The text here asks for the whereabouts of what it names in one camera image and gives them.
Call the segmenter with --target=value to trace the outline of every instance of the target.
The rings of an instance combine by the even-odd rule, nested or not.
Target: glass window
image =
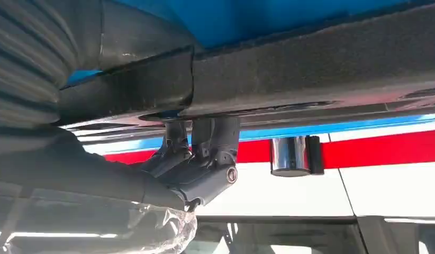
[[[435,254],[435,224],[419,225],[419,254]]]
[[[354,223],[200,219],[184,254],[199,253],[364,254],[365,250]]]

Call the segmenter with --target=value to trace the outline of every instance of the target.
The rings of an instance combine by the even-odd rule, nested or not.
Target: bolt
[[[234,167],[230,167],[227,169],[227,181],[231,184],[234,184],[238,179],[238,171]]]

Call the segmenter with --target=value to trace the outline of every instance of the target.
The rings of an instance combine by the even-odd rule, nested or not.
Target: gray hose
[[[49,124],[59,120],[59,89],[76,69],[191,44],[188,31],[113,1],[0,0],[0,182],[181,207],[150,176],[86,153]]]

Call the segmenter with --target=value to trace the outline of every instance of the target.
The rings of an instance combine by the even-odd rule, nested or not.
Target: clear plastic bag
[[[16,202],[10,196],[0,196],[2,223]],[[194,213],[36,189],[14,231],[2,235],[7,241],[1,243],[0,253],[179,254],[196,230]]]

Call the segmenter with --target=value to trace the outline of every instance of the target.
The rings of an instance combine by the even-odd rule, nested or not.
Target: white panel
[[[435,217],[435,162],[341,169],[357,216]]]
[[[238,181],[198,215],[352,216],[339,172],[296,178],[270,174],[270,163],[238,164]]]
[[[349,139],[362,139],[379,136],[387,136],[402,133],[432,131],[435,130],[435,123],[414,124],[406,126],[385,127],[357,131],[342,131],[330,133],[331,141],[341,141]]]

